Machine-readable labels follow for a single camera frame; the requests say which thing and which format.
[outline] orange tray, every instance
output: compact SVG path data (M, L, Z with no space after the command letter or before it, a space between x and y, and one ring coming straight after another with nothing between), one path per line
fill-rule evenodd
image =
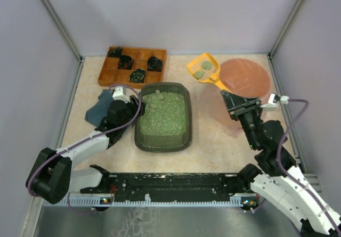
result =
M98 77L98 83L100 86L109 86L112 84L125 84L135 89L141 89L145 84L159 83L164 78L165 65L167 59L167 51L159 49L148 48L132 48L123 47L122 55L128 55L134 60L133 68L131 70L118 69L119 58L105 58L100 76ZM163 67L161 72L147 70L147 61L150 56L155 56L163 61ZM146 75L143 83L131 83L129 81L130 74L136 70L142 68L146 71Z

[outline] blue cloth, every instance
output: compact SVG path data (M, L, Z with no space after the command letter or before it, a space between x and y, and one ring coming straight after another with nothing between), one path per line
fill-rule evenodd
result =
M112 95L109 90L104 89L98 96L98 102L92 108L86 111L85 120L92 125L98 127L103 117L107 116L107 111L110 103L113 101Z

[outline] tabletop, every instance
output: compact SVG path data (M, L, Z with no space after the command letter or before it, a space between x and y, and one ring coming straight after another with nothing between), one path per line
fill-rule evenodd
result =
M160 172L160 173L236 173L246 164L257 164L243 132L230 135L226 126L201 110L200 95L206 84L192 78L186 65L197 55L169 55L167 57L164 81L183 84L190 92L192 103L193 137L192 144L180 152L151 153L138 149L134 143L134 126L111 148L83 161L76 169L96 164L110 172ZM222 63L242 58L260 64L271 77L271 92L276 92L270 66L265 54L217 54L214 58ZM84 120L85 112L97 101L105 87L97 83L105 57L87 57L80 76L62 146L69 145L89 135L94 126ZM277 119L285 128L281 108L267 112L264 120ZM293 154L290 140L285 148Z

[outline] green bowl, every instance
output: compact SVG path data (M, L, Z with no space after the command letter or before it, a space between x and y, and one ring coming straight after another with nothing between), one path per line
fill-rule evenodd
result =
M176 152L188 148L192 143L192 107L189 91L179 83L153 83L143 86L140 96L161 92L172 92L181 94L185 99L186 131L181 135L155 136L141 133L141 119L135 124L135 145L148 152Z

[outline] gray wall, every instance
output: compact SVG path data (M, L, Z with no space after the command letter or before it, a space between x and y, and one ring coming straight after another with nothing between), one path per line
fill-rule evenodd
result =
M268 52L296 0L51 0L82 55L109 45Z
M19 235L25 181L54 145L77 60L39 0L0 0L0 236Z
M341 212L341 0L307 0L275 56L285 91L310 108L297 123L308 169ZM294 114L302 105L292 105Z

